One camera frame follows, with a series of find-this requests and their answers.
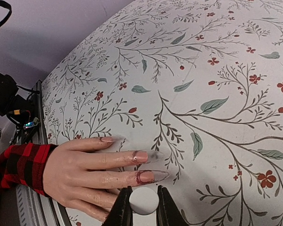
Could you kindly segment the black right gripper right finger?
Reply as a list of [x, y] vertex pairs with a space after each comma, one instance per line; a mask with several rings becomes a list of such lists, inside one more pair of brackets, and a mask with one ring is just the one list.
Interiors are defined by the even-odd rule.
[[168, 189], [158, 186], [159, 204], [156, 210], [157, 226], [188, 226]]

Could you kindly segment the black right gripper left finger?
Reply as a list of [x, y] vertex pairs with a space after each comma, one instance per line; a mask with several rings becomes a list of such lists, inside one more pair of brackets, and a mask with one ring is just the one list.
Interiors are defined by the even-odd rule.
[[133, 211], [129, 204], [132, 187], [122, 188], [102, 226], [132, 226]]

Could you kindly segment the red black plaid sleeve forearm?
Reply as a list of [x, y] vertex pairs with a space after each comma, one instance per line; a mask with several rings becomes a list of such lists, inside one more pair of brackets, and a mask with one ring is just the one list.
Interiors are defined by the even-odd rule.
[[0, 200], [1, 194], [20, 184], [49, 197], [43, 187], [46, 162], [56, 145], [33, 143], [11, 145], [0, 154]]

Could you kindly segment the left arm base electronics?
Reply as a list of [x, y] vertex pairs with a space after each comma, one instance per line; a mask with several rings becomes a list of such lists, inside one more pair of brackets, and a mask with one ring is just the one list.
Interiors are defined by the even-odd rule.
[[40, 91], [17, 85], [15, 80], [0, 73], [0, 116], [6, 116], [16, 126], [12, 144], [28, 143], [40, 123]]

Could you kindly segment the person's left hand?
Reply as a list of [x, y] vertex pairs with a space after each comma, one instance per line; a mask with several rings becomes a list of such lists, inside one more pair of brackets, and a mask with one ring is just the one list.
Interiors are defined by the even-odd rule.
[[114, 171], [114, 168], [148, 164], [159, 159], [157, 152], [144, 150], [104, 151], [117, 140], [117, 137], [92, 137], [55, 147], [42, 176], [45, 193], [66, 208], [104, 222], [117, 199], [112, 190], [148, 185], [169, 176], [161, 170]]

